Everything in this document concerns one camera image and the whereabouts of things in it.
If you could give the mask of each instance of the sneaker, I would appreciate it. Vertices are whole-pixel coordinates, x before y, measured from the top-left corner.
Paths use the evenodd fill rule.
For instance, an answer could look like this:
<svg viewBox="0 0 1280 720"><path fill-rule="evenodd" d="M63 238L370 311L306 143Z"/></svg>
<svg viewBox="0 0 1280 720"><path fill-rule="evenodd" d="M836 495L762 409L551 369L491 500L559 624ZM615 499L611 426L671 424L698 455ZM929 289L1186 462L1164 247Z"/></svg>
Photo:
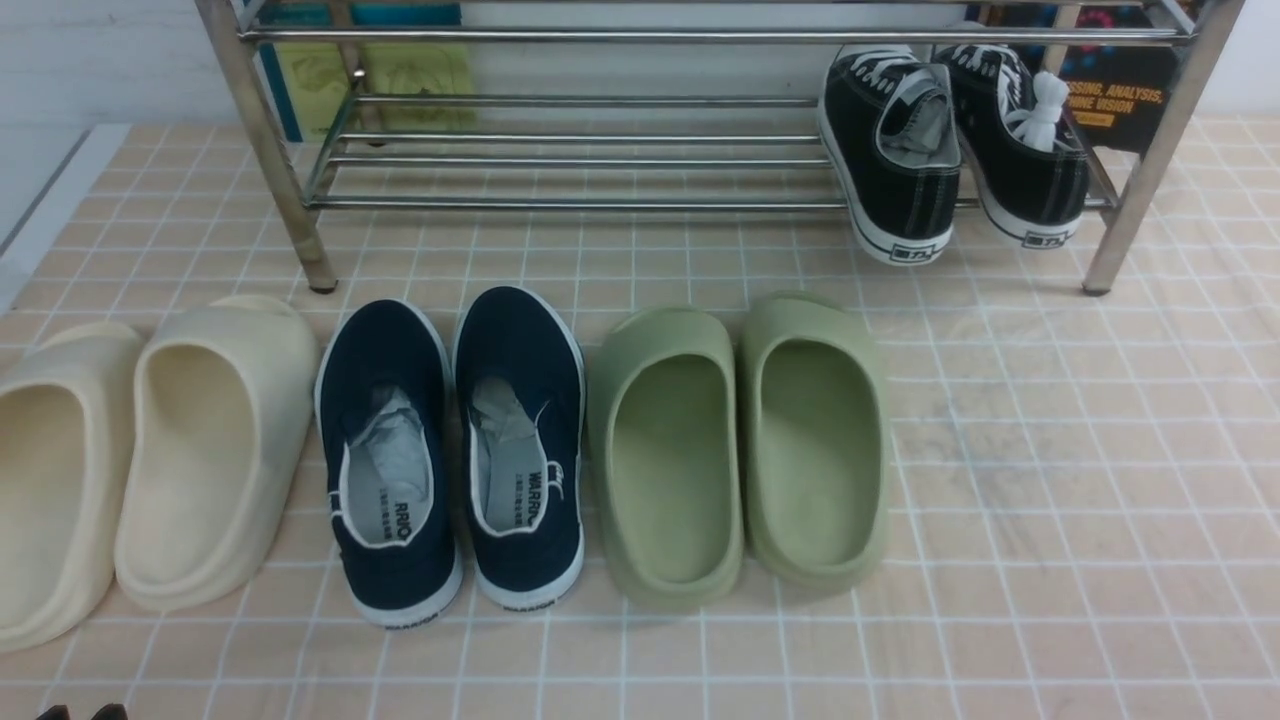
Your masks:
<svg viewBox="0 0 1280 720"><path fill-rule="evenodd" d="M398 300L357 310L320 364L333 533L356 610L389 629L433 620L462 587L440 442L448 366L431 322Z"/></svg>
<svg viewBox="0 0 1280 720"><path fill-rule="evenodd" d="M946 68L905 45L850 45L824 81L818 126L863 249L890 265L933 261L960 187Z"/></svg>
<svg viewBox="0 0 1280 720"><path fill-rule="evenodd" d="M1032 76L1001 45L959 45L934 59L951 69L956 120L978 197L991 222L1021 247L1051 250L1080 227L1089 164L1062 119L1069 88Z"/></svg>
<svg viewBox="0 0 1280 720"><path fill-rule="evenodd" d="M582 570L582 354L547 301L497 287L458 322L453 375L476 583L507 610L547 607Z"/></svg>

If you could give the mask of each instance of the metal shoe rack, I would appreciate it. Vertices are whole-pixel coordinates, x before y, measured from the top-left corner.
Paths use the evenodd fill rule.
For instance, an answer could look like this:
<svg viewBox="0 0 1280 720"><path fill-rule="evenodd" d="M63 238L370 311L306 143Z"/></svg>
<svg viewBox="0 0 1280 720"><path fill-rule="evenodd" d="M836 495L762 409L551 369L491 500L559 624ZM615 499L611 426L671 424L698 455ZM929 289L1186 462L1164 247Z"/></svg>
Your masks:
<svg viewBox="0 0 1280 720"><path fill-rule="evenodd" d="M540 145L795 145L817 143L817 136L796 135L582 135L534 132L397 132L384 129L380 108L433 106L433 108L547 108L547 109L795 109L815 108L814 97L776 96L553 96L553 95L383 95L369 92L361 59L364 42L508 42L508 44L655 44L655 45L845 45L845 44L1014 44L1046 45L1048 67L1061 64L1066 46L1071 45L1133 45L1174 47L1180 65L1169 88L1164 119L1142 154L1123 190L1116 190L1097 156L1091 152L1093 183L1088 206L1102 213L1107 225L1102 242L1084 278L1084 292L1101 296L1110 292L1125 255L1147 214L1157 187L1169 168L1192 113L1213 72L1244 6L1244 0L1208 0L1199 20L1179 8L1176 0L1071 0L1060 3L1021 4L1061 5L1059 27L1053 28L810 28L810 29L728 29L686 27L356 27L351 22L349 0L328 0L332 27L278 27L264 26L259 15L273 3L307 0L253 0L239 6L239 0L195 0L201 19L212 42L218 63L230 87L237 110L253 151L266 177L280 217L284 220L298 260L315 292L332 292L337 277L329 264L324 245L316 229L316 214L321 210L468 210L468 211L611 211L611 213L808 213L845 211L838 197L819 200L724 200L698 197L669 199L527 199L527 197L445 197L445 196L380 196L337 195L330 192L339 167L470 167L470 168L577 168L577 169L628 169L628 170L680 170L714 169L726 172L750 167L795 168L815 163L812 159L749 160L749 159L684 159L643 156L588 158L566 152L564 156L509 156L509 155L449 155L457 143L540 143ZM803 0L755 0L804 4ZM869 3L873 0L852 0ZM963 4L965 0L916 0L916 4ZM1152 29L1111 29L1074 27L1079 5L1140 6L1152 19ZM273 115L269 95L255 68L255 55L262 44L276 42L332 42L338 46L349 81L349 90L332 129L321 146L316 167L305 184L285 152L280 127ZM360 118L360 129L352 129ZM375 149L384 143L438 143L442 152L404 154L393 151L351 152L355 143L369 143ZM975 206L975 199L965 199L961 206Z"/></svg>

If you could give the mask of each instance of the grid pattern floor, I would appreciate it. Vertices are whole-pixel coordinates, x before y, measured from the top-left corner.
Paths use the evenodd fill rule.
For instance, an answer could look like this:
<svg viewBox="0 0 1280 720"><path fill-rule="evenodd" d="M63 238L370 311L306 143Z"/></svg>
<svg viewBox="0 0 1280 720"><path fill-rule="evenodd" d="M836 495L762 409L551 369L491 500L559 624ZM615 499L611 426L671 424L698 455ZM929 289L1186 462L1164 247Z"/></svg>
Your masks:
<svg viewBox="0 0 1280 720"><path fill-rule="evenodd" d="M625 173L538 178L479 176L479 192L640 192ZM748 184L835 192L824 172L699 190ZM451 337L470 299L521 283L590 354L639 307L689 301L732 329L753 297L803 287L865 318L892 369L887 560L836 597L749 560L727 600L649 615L613 588L588 492L588 566L561 605L506 614L468 575L438 623L388 634L347 596L312 437L246 588L163 618L113 588L74 632L0 656L0 716L60 702L87 717L109 701L141 720L1257 720L1280 707L1280 120L1196 122L1103 300L1078 290L1096 219L1069 249L1029 254L963 215L938 263L901 270L863 255L838 215L329 214L343 282L317 296L274 213L238 129L136 128L0 316L0 369L67 327L150 331L232 292L289 299L323 340L364 302L404 297Z"/></svg>

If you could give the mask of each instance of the book cover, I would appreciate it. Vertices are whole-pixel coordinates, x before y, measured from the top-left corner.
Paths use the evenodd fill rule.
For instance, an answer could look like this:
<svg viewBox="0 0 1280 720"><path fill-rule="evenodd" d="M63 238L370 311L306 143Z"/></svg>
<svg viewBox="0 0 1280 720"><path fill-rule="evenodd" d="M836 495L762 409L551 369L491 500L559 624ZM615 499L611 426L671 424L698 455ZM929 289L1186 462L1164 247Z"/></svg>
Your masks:
<svg viewBox="0 0 1280 720"><path fill-rule="evenodd" d="M357 26L457 26L453 5L352 5ZM262 24L329 26L323 4L269 5ZM475 92L466 47L458 44L367 44L362 47L372 92L397 95L468 95ZM347 73L332 44L279 44L261 49L262 69L276 104L284 136L293 142L319 141L329 132L347 94ZM468 127L474 110L458 108L385 108L387 127L457 129Z"/></svg>
<svg viewBox="0 0 1280 720"><path fill-rule="evenodd" d="M1190 17L1203 0L1179 0ZM1053 6L987 5L972 17L997 27L1050 27ZM1149 28L1142 8L1084 6L1076 27ZM1043 60L1043 46L1015 47L1027 67L1036 72ZM1062 79L1071 87L1068 100L1075 120L1089 142L1102 147L1142 152L1151 142L1165 114L1169 85L1178 69L1178 58L1167 47L1071 47L1062 63Z"/></svg>

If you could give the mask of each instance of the brand logo on heel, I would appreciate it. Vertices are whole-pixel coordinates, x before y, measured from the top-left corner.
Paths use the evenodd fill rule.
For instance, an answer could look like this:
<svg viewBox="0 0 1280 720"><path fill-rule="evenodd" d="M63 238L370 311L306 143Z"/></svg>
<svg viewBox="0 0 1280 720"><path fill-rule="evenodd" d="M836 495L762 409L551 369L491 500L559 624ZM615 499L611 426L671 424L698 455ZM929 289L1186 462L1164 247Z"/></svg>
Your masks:
<svg viewBox="0 0 1280 720"><path fill-rule="evenodd" d="M905 245L895 245L892 252L890 252L890 259L895 263L915 265L918 263L928 263L937 254L938 247L936 245L931 245L928 247L906 247Z"/></svg>
<svg viewBox="0 0 1280 720"><path fill-rule="evenodd" d="M1066 245L1066 233L1041 234L1029 232L1023 238L1023 247L1027 250L1056 250Z"/></svg>

